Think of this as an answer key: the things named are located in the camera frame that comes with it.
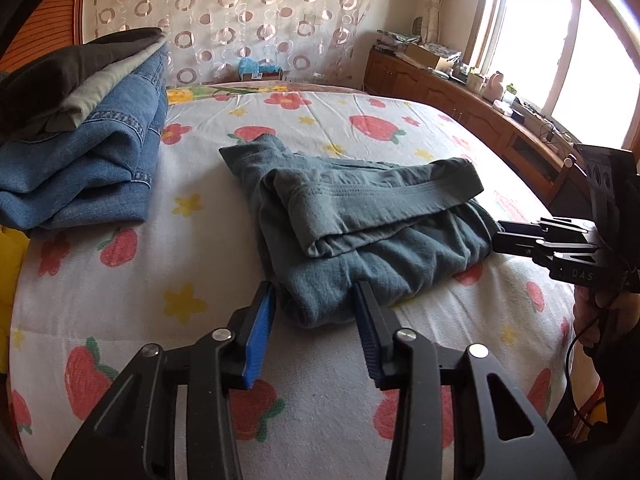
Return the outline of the right hand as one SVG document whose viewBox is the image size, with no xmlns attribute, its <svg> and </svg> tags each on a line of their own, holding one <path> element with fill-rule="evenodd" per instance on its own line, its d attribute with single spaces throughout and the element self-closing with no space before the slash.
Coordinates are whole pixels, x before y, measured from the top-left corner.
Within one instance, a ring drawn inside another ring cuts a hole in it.
<svg viewBox="0 0 640 480">
<path fill-rule="evenodd" d="M 639 323 L 639 296 L 574 287 L 574 330 L 578 341 L 594 348 L 601 340 L 606 344 L 630 333 Z"/>
</svg>

